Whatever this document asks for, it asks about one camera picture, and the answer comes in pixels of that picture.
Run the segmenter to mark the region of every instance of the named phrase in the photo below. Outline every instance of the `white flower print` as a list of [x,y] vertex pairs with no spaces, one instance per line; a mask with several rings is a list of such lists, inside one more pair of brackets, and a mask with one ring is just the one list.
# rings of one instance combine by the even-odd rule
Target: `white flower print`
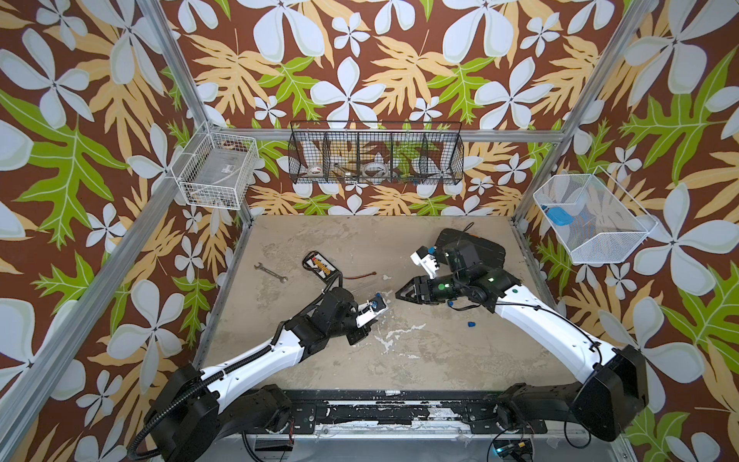
[[362,190],[364,188],[369,188],[369,187],[370,187],[370,185],[368,185],[367,183],[354,183],[354,184],[347,185],[347,187],[344,188],[344,189],[346,191],[354,191],[354,192],[356,192],[357,194],[359,194],[361,196],[362,195]]
[[[177,162],[177,158],[182,154],[183,148],[182,146],[174,148],[172,159],[167,163],[167,135],[164,134],[164,130],[162,130],[156,123],[153,123],[151,125],[151,130],[149,130],[149,141],[151,142],[151,148],[154,150],[154,154],[157,156],[159,163],[156,163],[147,156],[142,155],[131,156],[126,159],[126,163],[129,164],[133,171],[140,177],[144,177],[147,180],[157,177],[157,179],[151,184],[151,193],[153,194],[157,188],[159,188],[159,185],[162,184],[164,178],[167,175],[172,174],[172,167],[174,167],[174,164]],[[175,200],[177,200],[178,196],[180,197],[181,202],[178,200],[177,204],[184,205],[185,201],[181,194],[176,195]]]
[[269,183],[270,182],[270,174],[268,174],[266,171],[262,171],[262,169],[267,165],[264,159],[261,157],[256,160],[254,163],[254,170],[252,170],[251,175],[246,180],[246,184],[253,185],[256,183],[256,179],[259,178],[259,181],[262,183]]
[[626,279],[626,275],[629,274],[630,269],[631,263],[624,263],[621,266],[621,269],[619,269],[618,265],[614,265],[613,263],[611,263],[610,272],[613,273],[613,276],[605,278],[606,285],[608,285],[609,287],[616,286],[616,296],[619,298],[619,300],[623,300],[626,298],[624,288],[626,288],[626,290],[629,292],[633,292],[636,290],[636,283],[631,279]]
[[103,450],[98,453],[98,439],[94,435],[87,435],[80,439],[75,449],[75,462],[120,462],[126,457],[126,448],[116,444],[123,432],[123,419],[119,418],[105,438]]
[[228,272],[228,269],[231,268],[231,263],[234,260],[234,250],[231,247],[227,247],[226,252],[223,254],[223,258],[226,262],[226,271],[219,273],[216,277],[216,285],[218,285],[218,287],[223,287],[226,282],[226,273]]
[[567,34],[573,35],[578,33],[585,27],[585,23],[590,18],[590,12],[593,8],[596,10],[596,14],[593,15],[593,29],[598,30],[606,27],[613,16],[613,10],[615,7],[613,3],[608,0],[573,0],[577,2],[589,1],[580,11],[575,13],[575,16],[570,20],[570,25],[567,26]]
[[[604,105],[605,101],[603,100],[594,100],[592,103],[588,104],[588,108],[585,110],[585,114],[582,115],[582,120],[580,120],[580,124],[575,129],[575,135],[573,136],[575,154],[585,155],[593,145],[593,136],[581,129],[580,126],[588,125],[600,119],[600,114],[603,111]],[[569,116],[570,113],[568,112],[562,119],[567,120]]]
[[477,191],[480,196],[485,194],[486,189],[492,188],[494,185],[493,180],[490,178],[490,175],[486,175],[482,180],[480,178],[472,178],[471,183],[472,186],[467,188],[467,191]]
[[621,322],[605,310],[598,312],[601,325],[616,342],[629,344],[641,351],[647,361],[647,393],[649,408],[659,412],[664,407],[664,387],[652,366],[681,384],[690,383],[703,375],[703,355],[695,345],[673,342],[658,347],[646,348],[648,341],[662,328],[664,314],[652,297],[645,297],[634,307],[634,333],[636,341]]
[[716,440],[704,432],[693,433],[693,436],[690,437],[693,452],[690,452],[688,446],[680,438],[666,436],[664,442],[667,443],[670,452],[683,462],[714,462],[718,460],[718,456],[721,454],[721,447],[718,446]]
[[123,383],[123,377],[115,376],[110,385],[108,380],[110,379],[110,372],[103,370],[98,376],[98,392],[88,393],[77,398],[77,405],[79,407],[88,407],[87,413],[85,414],[85,427],[87,427],[92,419],[100,412],[102,417],[111,415],[113,412],[113,400],[110,396],[114,395],[120,389],[120,384]]
[[[311,158],[311,156],[319,156],[318,148],[312,142],[303,142],[303,152],[305,157]],[[294,170],[298,170],[299,174],[304,174],[307,171],[307,167],[302,165],[299,160],[290,156],[282,156],[275,160],[277,166],[282,170],[290,173],[290,165],[293,165]],[[317,182],[321,191],[324,194],[336,195],[338,194],[338,184],[336,183],[322,183]],[[293,183],[293,191],[300,197],[311,197],[313,196],[313,182],[311,183]]]
[[685,21],[695,3],[696,0],[671,1],[667,19],[672,36],[642,37],[626,49],[624,58],[630,66],[641,66],[657,56],[634,79],[629,94],[629,106],[638,103],[649,91],[667,65],[673,50],[675,57],[670,66],[667,88],[674,95],[685,95],[691,93],[698,85],[706,70],[706,52],[697,45],[684,42],[713,32],[731,21],[739,13],[739,4],[736,1],[709,0],[702,4],[701,11],[685,27]]
[[359,27],[359,24],[361,23],[362,18],[359,13],[353,13],[349,17],[349,24],[347,24],[347,20],[344,18],[334,18],[333,21],[331,21],[331,27],[345,35],[340,35],[334,38],[333,46],[336,47],[337,50],[341,50],[347,45],[347,42],[349,42],[352,48],[352,54],[355,58],[358,58],[360,51],[359,42],[365,41],[370,37],[368,33],[357,30],[357,27]]
[[[368,0],[372,2],[385,0]],[[395,8],[395,15],[398,17],[398,24],[402,30],[408,30],[415,24],[415,9],[413,5],[405,0],[388,0],[388,2],[380,8],[375,16],[375,32],[382,35],[390,30],[392,22],[391,9]]]
[[328,209],[328,214],[329,215],[374,215],[380,210],[379,207],[365,207],[359,210],[359,208],[362,207],[362,198],[359,197],[357,194],[354,194],[349,199],[347,199],[347,207],[342,207],[341,205],[335,205]]
[[164,93],[164,84],[159,79],[157,69],[151,62],[151,58],[146,54],[141,41],[145,43],[151,51],[162,54],[161,46],[154,30],[151,28],[149,18],[143,16],[134,21],[134,12],[136,9],[135,0],[118,0],[118,7],[122,16],[113,8],[110,0],[80,0],[90,12],[107,24],[122,29],[118,41],[113,45],[110,52],[110,75],[113,82],[118,85],[124,85],[132,81],[136,73],[134,65],[134,57],[136,64],[141,71],[141,76],[153,89],[159,94]]
[[477,34],[477,26],[485,16],[483,49],[490,57],[505,56],[513,45],[514,28],[511,22],[495,7],[515,0],[443,0],[453,10],[474,10],[465,14],[444,33],[442,50],[444,59],[458,64],[467,56],[472,40]]
[[0,120],[0,171],[20,169],[31,158],[33,141],[17,127]]
[[513,122],[521,129],[528,127],[528,124],[531,122],[531,110],[527,106],[524,106],[523,103],[536,103],[541,98],[544,98],[549,93],[549,90],[554,87],[552,84],[542,84],[519,93],[523,86],[531,80],[535,69],[536,64],[534,64],[534,59],[531,56],[518,63],[508,77],[508,86],[511,89],[510,94],[497,81],[488,82],[475,92],[474,102],[477,104],[503,103],[480,118],[480,129],[491,130],[500,125],[500,121],[503,120],[506,112],[508,112],[509,106],[513,113]]
[[190,210],[187,208],[183,209],[183,215],[187,219],[187,223],[185,223],[185,229],[188,233],[197,233],[198,229],[200,229],[200,220],[202,220],[202,213],[197,212],[195,213],[195,210],[197,207],[195,205],[190,205]]
[[174,267],[180,271],[187,268],[187,282],[193,282],[195,279],[195,268],[193,268],[193,266],[197,266],[201,270],[203,269],[202,258],[198,256],[202,251],[202,242],[198,242],[195,245],[195,249],[193,249],[192,244],[190,243],[190,238],[185,236],[182,240],[182,247],[185,251],[185,255],[177,255],[174,258]]
[[148,342],[139,376],[141,394],[145,395],[154,381],[154,376],[157,375],[160,354],[168,358],[182,350],[180,339],[163,326],[180,317],[185,296],[173,293],[164,302],[160,312],[159,288],[153,282],[144,279],[134,284],[131,289],[131,300],[136,311],[149,323],[149,327],[134,324],[118,326],[108,343],[107,352],[113,359],[126,359]]
[[227,208],[211,208],[210,212],[211,212],[211,236],[216,235],[216,233],[221,227],[221,223],[223,223],[226,226],[231,226],[231,224],[233,223],[233,220],[231,219],[231,213]]
[[415,122],[423,117],[423,122],[431,122],[431,119],[441,117],[441,111],[433,109],[436,107],[437,104],[439,104],[438,96],[432,97],[431,102],[428,104],[426,104],[426,100],[424,100],[423,98],[416,98],[415,109],[419,110],[411,112],[411,115],[410,117],[408,117],[408,119]]
[[352,94],[354,87],[359,82],[359,66],[352,57],[344,59],[338,65],[336,76],[341,89],[326,81],[320,81],[310,88],[310,99],[314,103],[324,105],[341,103],[326,118],[329,121],[329,127],[336,130],[347,126],[349,107],[351,106],[364,125],[376,129],[377,115],[375,111],[369,106],[359,103],[374,103],[385,91],[385,86],[383,84],[369,85]]
[[95,119],[85,100],[71,91],[79,92],[87,88],[89,84],[87,71],[70,69],[57,79],[54,55],[46,41],[33,29],[26,29],[22,41],[28,53],[44,70],[46,76],[39,74],[26,61],[8,50],[0,50],[0,70],[22,89],[48,89],[41,96],[38,108],[49,126],[58,129],[67,124],[67,113],[59,101],[60,96],[75,112],[93,122]]
[[126,233],[126,227],[120,221],[111,225],[117,213],[113,204],[106,204],[103,207],[103,221],[101,222],[95,215],[88,212],[87,219],[90,221],[92,231],[87,235],[86,247],[92,247],[105,237],[105,252],[113,253],[115,250],[113,237],[123,236]]
[[[708,98],[705,107],[710,112],[721,112],[736,103],[739,103],[739,86],[726,86],[714,93],[711,98]],[[739,107],[734,109],[731,117],[726,121],[726,125],[723,126],[721,139],[724,140],[736,132],[739,132]]]
[[[206,82],[204,84],[198,85],[196,87],[196,90],[197,95],[200,96],[200,100],[203,102],[202,108],[203,110],[205,110],[205,115],[208,116],[208,119],[220,127],[228,127],[226,119],[223,118],[223,115],[218,112],[213,106],[205,104],[214,101],[216,99],[216,96],[218,96],[218,84],[215,84],[213,82]],[[192,119],[192,111],[190,109],[188,109],[185,113],[185,117],[187,117],[188,119]]]
[[195,13],[208,29],[215,29],[218,26],[218,16],[216,16],[216,12],[211,5],[203,0],[182,0],[180,9],[177,11],[177,19],[180,20],[182,29],[188,34],[195,32],[197,29],[197,23],[191,10],[195,10]]
[[[31,345],[35,329],[33,305],[25,300],[0,298],[0,316],[3,320],[3,322],[0,322],[0,354],[20,363],[17,366],[0,369],[0,390],[3,390],[11,380],[17,377],[15,383],[10,385],[5,394],[0,397],[0,407],[3,400],[12,395],[11,392],[18,385],[18,380],[33,366],[49,340],[59,330],[65,318],[73,311],[76,303],[76,300],[69,300],[59,307],[59,311],[54,315],[54,319],[52,319],[46,332],[44,341],[38,351],[34,353]],[[82,363],[76,359],[72,360],[69,368],[76,373],[72,375],[65,373],[62,380],[57,384],[56,390],[52,392],[52,397],[59,401],[71,398],[82,391],[85,386]]]
[[614,173],[616,171],[616,180],[619,183],[628,176],[629,170],[637,171],[641,168],[641,160],[629,158],[635,150],[636,146],[631,146],[626,150],[624,148],[616,148],[616,159],[619,161],[608,164],[608,173]]
[[590,284],[593,289],[598,287],[598,280],[596,279],[596,275],[591,268],[600,268],[602,266],[602,263],[585,263],[583,265],[580,265],[580,269],[575,275],[575,283],[579,284],[580,282],[583,282],[587,279],[588,284]]
[[501,163],[495,166],[496,170],[506,172],[498,180],[499,185],[508,184],[508,181],[511,180],[511,176],[513,176],[513,182],[516,184],[522,183],[526,179],[526,172],[524,170],[530,168],[534,164],[534,159],[526,159],[521,162],[521,165],[518,164],[518,161],[518,153],[516,153],[513,154],[513,157],[508,161],[508,165]]
[[541,18],[531,18],[528,24],[526,24],[526,29],[529,29],[536,35],[531,35],[521,40],[521,50],[526,50],[531,48],[531,45],[537,44],[537,48],[534,52],[537,54],[537,58],[540,57],[542,53],[544,53],[546,42],[556,40],[557,37],[559,37],[559,33],[549,30],[554,27],[558,21],[559,13],[550,15],[546,22],[542,22]]
[[[448,166],[449,161],[451,159],[451,154],[444,152],[441,156],[440,163],[441,165]],[[411,166],[413,169],[417,172],[423,172],[428,173],[429,176],[426,180],[422,181],[420,184],[416,186],[416,193],[421,197],[421,199],[428,199],[434,193],[436,192],[436,189],[439,186],[439,180],[444,180],[448,178],[452,178],[452,173],[449,170],[449,167],[446,167],[444,170],[439,169],[439,167],[434,163],[433,160],[431,160],[428,157],[425,157],[423,159],[426,163],[425,166],[422,167],[421,160],[420,159],[414,159],[411,160]],[[464,158],[463,164],[462,164],[462,170],[467,171],[470,169],[474,169],[475,167],[479,166],[481,163],[483,163],[483,159],[478,156],[466,156]],[[449,196],[457,196],[459,194],[462,194],[462,191],[464,190],[464,183],[459,182],[456,185],[452,184],[444,184],[444,194],[447,194]]]
[[69,9],[69,0],[38,0],[44,6],[36,12],[36,22],[44,26],[59,23],[59,36],[70,50],[75,49],[77,41],[72,31],[80,37],[87,35],[85,22],[76,16],[65,16],[64,12]]
[[485,208],[478,208],[475,209],[480,204],[480,197],[476,195],[472,195],[470,197],[467,197],[467,199],[464,201],[464,204],[462,204],[462,207],[464,207],[464,210],[457,207],[456,205],[452,205],[451,207],[447,207],[441,211],[441,214],[444,216],[453,216],[453,217],[460,217],[460,216],[470,216],[470,217],[481,217],[484,215],[489,215],[493,209],[491,207],[485,207]]
[[211,324],[211,312],[208,311],[208,314],[205,315],[205,322],[200,323],[200,332],[205,331],[205,329],[208,328],[210,324]]
[[664,222],[652,231],[650,237],[666,245],[639,251],[634,258],[634,271],[646,276],[657,274],[670,257],[672,281],[680,289],[693,295],[705,295],[716,285],[710,271],[682,248],[692,247],[711,254],[727,254],[739,243],[739,225],[725,220],[703,222],[681,235],[690,208],[690,196],[685,183],[678,184],[664,201]]
[[51,393],[51,397],[56,401],[70,399],[84,390],[85,380],[87,380],[85,366],[79,360],[73,359],[59,379],[59,382],[57,382],[56,388]]
[[284,117],[285,115],[287,115],[287,113],[279,109],[274,109],[274,107],[277,106],[277,98],[275,98],[274,96],[270,96],[269,101],[269,103],[265,103],[265,100],[261,99],[259,96],[256,96],[254,98],[256,108],[261,109],[261,111],[254,112],[254,118],[257,120],[264,120],[267,116],[269,116],[272,126],[275,126],[275,122],[277,122],[277,119],[280,117]]
[[293,31],[295,43],[303,55],[323,56],[326,51],[323,35],[316,23],[293,10],[293,5],[306,0],[236,0],[247,8],[272,8],[254,26],[254,42],[259,53],[273,63],[282,62],[285,55],[285,34],[282,16]]

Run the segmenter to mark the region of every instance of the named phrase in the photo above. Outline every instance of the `aluminum frame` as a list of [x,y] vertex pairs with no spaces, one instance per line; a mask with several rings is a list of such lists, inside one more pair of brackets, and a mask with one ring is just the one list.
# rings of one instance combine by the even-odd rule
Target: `aluminum frame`
[[562,141],[549,149],[549,153],[544,158],[537,174],[531,179],[531,184],[528,185],[526,192],[521,198],[521,202],[513,214],[514,222],[525,217],[529,208],[534,203],[534,192],[546,182],[554,164],[569,149],[575,131],[585,116],[585,111],[587,111],[590,104],[598,97],[616,63],[623,56],[631,38],[636,34],[652,3],[653,0],[633,0],[631,2],[629,9],[608,41],[608,45],[604,48],[595,70],[590,74],[588,81],[585,82],[585,88],[580,92],[580,96],[577,98],[577,102],[572,108],[570,116],[562,127]]
[[231,287],[234,284],[236,271],[239,269],[239,263],[244,257],[244,250],[246,249],[246,244],[251,235],[253,222],[253,218],[248,222],[244,221],[244,228],[242,229],[241,237],[239,238],[239,241],[236,244],[236,249],[234,250],[234,259],[231,261],[230,268],[226,271],[226,280],[220,291],[218,291],[216,301],[213,303],[213,307],[211,308],[211,321],[205,326],[205,330],[200,334],[200,343],[197,345],[195,357],[192,360],[192,364],[195,369],[202,369],[205,357],[208,355],[208,350],[211,347],[211,340],[213,339],[213,335],[216,333],[216,326],[218,325],[218,321],[221,319],[221,313],[223,313],[226,300],[228,300],[228,294],[231,292]]
[[187,61],[185,61],[180,46],[172,37],[162,5],[160,5],[159,0],[136,0],[136,3],[138,3],[144,16],[151,21],[151,28],[162,46],[164,61],[172,72],[175,84],[180,88],[185,105],[193,115],[193,119],[195,119],[195,126],[205,126],[206,131],[210,131],[210,120],[205,114],[202,101],[197,94],[195,80],[190,74],[190,68]]
[[41,408],[67,371],[92,328],[113,300],[115,291],[133,266],[143,246],[169,209],[177,184],[168,177],[151,196],[131,228],[59,326],[33,367],[18,379],[0,409],[0,461],[12,458]]
[[[514,220],[525,216],[533,202],[533,191],[545,181],[552,165],[564,154],[564,148],[573,137],[587,106],[595,99],[605,83],[617,59],[623,53],[628,41],[636,32],[651,0],[633,0],[626,15],[616,28],[605,48],[593,74],[585,84],[578,101],[565,122],[562,130],[463,130],[460,134],[465,142],[512,142],[512,143],[557,143],[550,149],[544,163],[535,175],[518,209]],[[204,126],[206,132],[215,129],[208,121],[202,101],[197,94],[194,79],[177,42],[169,33],[169,26],[158,0],[137,0],[139,8],[152,21],[152,27],[163,48],[163,56],[172,71],[174,81],[183,94],[183,100],[194,116],[196,126]],[[224,129],[235,133],[244,132],[257,140],[289,140],[290,132],[279,129]],[[80,298],[78,308],[65,319],[59,334],[50,340],[48,348],[39,356],[34,368],[20,378],[20,385],[11,396],[4,399],[0,409],[0,461],[12,458],[30,425],[36,419],[55,385],[66,371],[69,363],[86,340],[92,327],[107,308],[113,293],[120,286],[128,269],[135,262],[160,218],[170,206],[177,186],[173,178],[168,178],[134,221],[123,237],[109,261],[96,275],[88,290]],[[244,208],[242,218],[250,216]]]

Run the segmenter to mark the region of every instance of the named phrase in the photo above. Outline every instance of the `floral wall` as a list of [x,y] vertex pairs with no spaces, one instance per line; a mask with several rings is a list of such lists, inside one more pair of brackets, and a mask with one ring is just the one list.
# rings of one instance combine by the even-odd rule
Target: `floral wall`
[[535,207],[519,223],[571,319],[647,358],[650,404],[627,430],[643,461],[738,459],[738,13],[656,4],[559,162],[606,169],[659,219],[629,259],[572,265]]
[[[0,35],[2,405],[112,258],[192,123],[134,0],[0,1]],[[239,229],[233,213],[180,204],[14,461],[123,460],[167,375],[193,358]]]
[[[623,13],[611,0],[182,0],[162,3],[211,121],[390,121],[558,129]],[[260,143],[266,214],[510,214],[547,146],[467,143],[464,182],[293,185]],[[418,157],[412,146],[407,157]],[[437,178],[449,173],[436,166]]]

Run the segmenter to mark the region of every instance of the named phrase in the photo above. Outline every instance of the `white paint residue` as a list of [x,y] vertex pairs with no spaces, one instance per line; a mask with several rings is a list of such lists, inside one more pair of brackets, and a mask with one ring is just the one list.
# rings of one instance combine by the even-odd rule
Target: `white paint residue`
[[390,351],[390,347],[392,346],[392,344],[393,344],[394,340],[390,340],[389,342],[385,342],[385,341],[384,341],[383,339],[381,339],[381,338],[380,338],[380,337],[378,337],[378,336],[375,336],[375,338],[376,338],[376,339],[377,339],[377,340],[378,340],[378,341],[379,341],[380,343],[382,343],[382,345],[383,345],[383,346],[385,347],[385,351],[384,351],[384,352],[383,352],[382,354],[385,354],[385,353],[387,353],[388,351]]
[[385,336],[385,338],[386,338],[386,339],[389,339],[390,337],[392,337],[392,336],[395,336],[395,339],[397,340],[397,339],[398,339],[398,338],[399,338],[400,336],[398,336],[398,335],[396,335],[396,334],[399,334],[399,333],[408,333],[408,332],[411,332],[411,331],[413,331],[413,330],[421,330],[421,329],[423,329],[423,328],[424,328],[425,326],[426,326],[426,324],[422,324],[422,325],[420,325],[420,326],[411,326],[411,328],[410,328],[410,329],[398,329],[398,330],[391,330],[391,331],[389,331],[389,332],[387,333],[387,335]]
[[430,407],[429,408],[429,418],[438,418],[438,419],[453,419],[457,418],[460,415],[456,412],[453,412],[448,407]]

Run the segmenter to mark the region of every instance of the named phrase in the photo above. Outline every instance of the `cable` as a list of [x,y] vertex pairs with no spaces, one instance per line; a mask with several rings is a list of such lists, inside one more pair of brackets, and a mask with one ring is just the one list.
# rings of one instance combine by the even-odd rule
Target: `cable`
[[572,327],[575,327],[575,329],[577,329],[577,331],[580,332],[590,342],[590,351],[594,351],[595,350],[595,351],[598,352],[598,364],[603,365],[603,353],[601,353],[601,350],[600,350],[600,347],[599,347],[600,342],[595,342],[588,334],[586,334],[586,332],[583,329],[580,328],[580,326],[578,326],[574,322],[570,321],[569,319],[565,318],[564,316],[562,316],[561,314],[557,313],[556,311],[546,310],[541,305],[528,305],[526,303],[498,302],[495,305],[530,307],[530,308],[533,308],[534,310],[544,311],[545,313],[549,313],[549,314],[551,314],[553,316],[556,316],[557,318],[562,319],[563,321],[566,321],[569,325],[571,325]]
[[[577,402],[577,399],[580,397],[580,393],[582,393],[582,391],[585,389],[585,384],[582,384],[582,387],[580,387],[580,390],[577,390],[577,394],[575,395],[575,399],[572,400],[572,403],[573,404],[575,404]],[[564,425],[564,428],[562,429],[562,431],[565,432],[565,440],[567,440],[567,442],[570,444],[570,446],[572,446],[575,449],[585,449],[586,447],[588,447],[588,445],[590,445],[590,441],[593,439],[593,434],[590,433],[590,430],[586,429],[588,431],[588,442],[585,443],[582,446],[577,446],[576,444],[572,444],[572,441],[570,441],[570,437],[567,436],[567,420],[570,418],[570,415],[571,414],[572,414],[572,406],[570,405],[570,408],[567,409],[567,415],[565,416],[565,425]]]
[[254,454],[254,450],[251,449],[251,446],[249,446],[249,441],[246,439],[246,432],[241,432],[241,440],[244,441],[244,448],[246,449],[246,452],[249,454],[249,457],[251,457],[251,460],[254,462],[264,462],[262,459],[257,457],[256,454]]
[[344,276],[344,279],[362,279],[363,277],[367,276],[374,276],[377,272],[373,271],[372,273],[362,274],[361,276]]
[[261,350],[247,356],[246,358],[243,358],[235,363],[233,363],[231,366],[226,367],[223,370],[218,371],[217,373],[213,374],[212,376],[208,377],[204,381],[199,382],[198,384],[193,385],[188,390],[185,390],[180,394],[175,400],[167,406],[162,412],[159,412],[154,417],[151,418],[151,420],[142,428],[142,430],[134,437],[133,441],[131,441],[131,444],[129,444],[127,456],[132,461],[144,461],[145,459],[153,458],[155,456],[158,456],[161,454],[161,451],[156,448],[152,449],[151,451],[144,452],[143,454],[139,454],[137,451],[139,444],[141,444],[142,441],[146,439],[146,436],[151,433],[151,431],[159,425],[159,423],[164,420],[164,418],[169,415],[170,412],[178,408],[180,405],[185,403],[190,397],[201,391],[202,389],[206,388],[208,385],[212,384],[216,380],[220,380],[221,378],[225,377],[227,374],[232,373],[236,369],[239,369],[240,367],[245,366],[246,364],[249,364],[250,362],[261,358],[262,356],[266,355],[270,351],[272,351],[272,347],[277,344],[277,341],[279,339],[280,333],[282,332],[282,327],[285,325],[285,322],[280,322],[277,325],[277,331],[275,332],[275,335],[272,337],[272,341],[269,345],[265,346]]
[[477,308],[477,307],[479,307],[479,305],[467,305],[467,306],[462,307],[462,308],[455,308],[453,306],[449,306],[449,307],[452,310],[454,310],[454,311],[467,311],[467,310],[471,310],[472,308]]

